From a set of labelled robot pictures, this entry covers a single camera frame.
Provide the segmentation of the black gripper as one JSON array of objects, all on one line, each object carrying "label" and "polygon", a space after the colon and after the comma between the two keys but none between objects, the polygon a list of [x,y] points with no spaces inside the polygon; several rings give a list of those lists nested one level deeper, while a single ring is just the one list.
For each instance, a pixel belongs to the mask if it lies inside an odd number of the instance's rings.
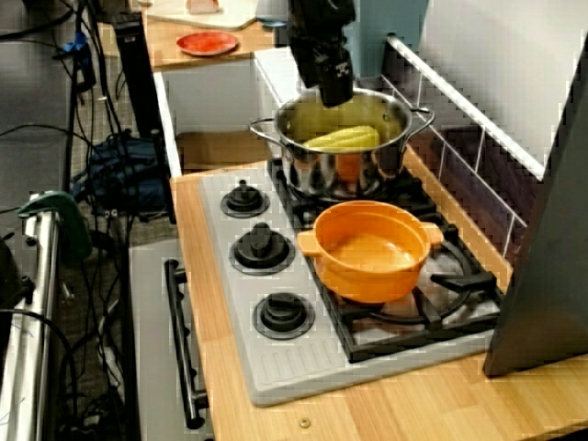
[{"label": "black gripper", "polygon": [[[352,61],[341,28],[304,28],[289,22],[288,39],[302,83],[319,86],[325,107],[340,106],[353,97]],[[316,55],[319,47],[323,48]]]}]

